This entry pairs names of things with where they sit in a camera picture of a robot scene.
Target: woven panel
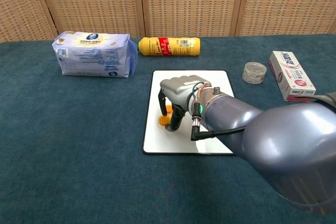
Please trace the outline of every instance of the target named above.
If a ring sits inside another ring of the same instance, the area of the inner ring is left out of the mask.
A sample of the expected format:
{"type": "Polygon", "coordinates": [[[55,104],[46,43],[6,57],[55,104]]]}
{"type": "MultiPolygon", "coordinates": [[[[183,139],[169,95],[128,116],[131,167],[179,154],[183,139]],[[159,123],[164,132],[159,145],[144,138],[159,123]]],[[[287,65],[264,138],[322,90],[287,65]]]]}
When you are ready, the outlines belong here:
{"type": "Polygon", "coordinates": [[[0,42],[54,38],[40,0],[1,0],[0,9],[0,42]]]}
{"type": "Polygon", "coordinates": [[[247,0],[240,35],[327,33],[335,17],[336,0],[247,0]]]}
{"type": "Polygon", "coordinates": [[[139,36],[136,0],[47,0],[59,32],[130,33],[139,36]]]}
{"type": "Polygon", "coordinates": [[[235,0],[143,0],[147,36],[228,36],[235,0]]]}

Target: yellow can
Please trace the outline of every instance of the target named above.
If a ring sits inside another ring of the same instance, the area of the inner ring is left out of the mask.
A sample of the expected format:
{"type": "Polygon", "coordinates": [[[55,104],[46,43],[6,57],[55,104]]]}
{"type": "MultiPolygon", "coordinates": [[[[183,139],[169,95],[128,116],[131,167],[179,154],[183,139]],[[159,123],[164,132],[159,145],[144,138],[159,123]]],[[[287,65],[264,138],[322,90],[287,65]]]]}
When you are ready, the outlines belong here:
{"type": "Polygon", "coordinates": [[[139,50],[143,55],[197,56],[200,49],[199,38],[145,37],[139,42],[139,50]]]}

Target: orange object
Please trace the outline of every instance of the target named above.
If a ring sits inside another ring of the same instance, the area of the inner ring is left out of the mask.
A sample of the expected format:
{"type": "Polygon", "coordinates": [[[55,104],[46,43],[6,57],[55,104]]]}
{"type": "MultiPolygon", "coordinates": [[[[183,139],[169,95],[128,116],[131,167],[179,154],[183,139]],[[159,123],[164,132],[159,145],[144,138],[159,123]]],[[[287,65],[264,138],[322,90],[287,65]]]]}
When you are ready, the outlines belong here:
{"type": "Polygon", "coordinates": [[[166,105],[167,113],[171,114],[173,112],[173,108],[170,104],[166,105]]]}
{"type": "Polygon", "coordinates": [[[162,115],[159,117],[159,125],[166,126],[170,123],[170,116],[162,115]]]}

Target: table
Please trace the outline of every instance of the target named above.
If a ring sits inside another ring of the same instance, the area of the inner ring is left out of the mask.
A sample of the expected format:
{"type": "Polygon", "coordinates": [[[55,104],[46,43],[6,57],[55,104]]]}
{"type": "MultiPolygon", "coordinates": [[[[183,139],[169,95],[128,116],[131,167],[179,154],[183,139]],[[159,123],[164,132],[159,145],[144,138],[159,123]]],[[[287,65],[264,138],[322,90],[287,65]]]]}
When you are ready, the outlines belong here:
{"type": "Polygon", "coordinates": [[[336,223],[281,199],[236,156],[141,152],[156,69],[228,72],[235,97],[286,105],[268,67],[293,51],[318,94],[336,90],[336,35],[202,38],[199,57],[139,55],[127,79],[62,76],[51,41],[0,44],[0,223],[336,223]]]}

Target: white board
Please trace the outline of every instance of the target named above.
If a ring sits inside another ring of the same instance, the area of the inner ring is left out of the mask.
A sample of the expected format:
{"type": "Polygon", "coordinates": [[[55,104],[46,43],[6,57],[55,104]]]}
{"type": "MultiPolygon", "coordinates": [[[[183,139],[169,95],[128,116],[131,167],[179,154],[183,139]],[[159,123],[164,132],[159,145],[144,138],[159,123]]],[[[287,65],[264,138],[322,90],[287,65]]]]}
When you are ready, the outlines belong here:
{"type": "Polygon", "coordinates": [[[159,125],[161,114],[158,94],[160,82],[173,77],[197,75],[211,82],[212,87],[220,87],[223,93],[234,96],[228,76],[222,70],[157,70],[153,72],[148,115],[142,150],[146,154],[232,154],[217,138],[191,141],[192,119],[187,112],[180,128],[175,132],[167,131],[159,125]]]}

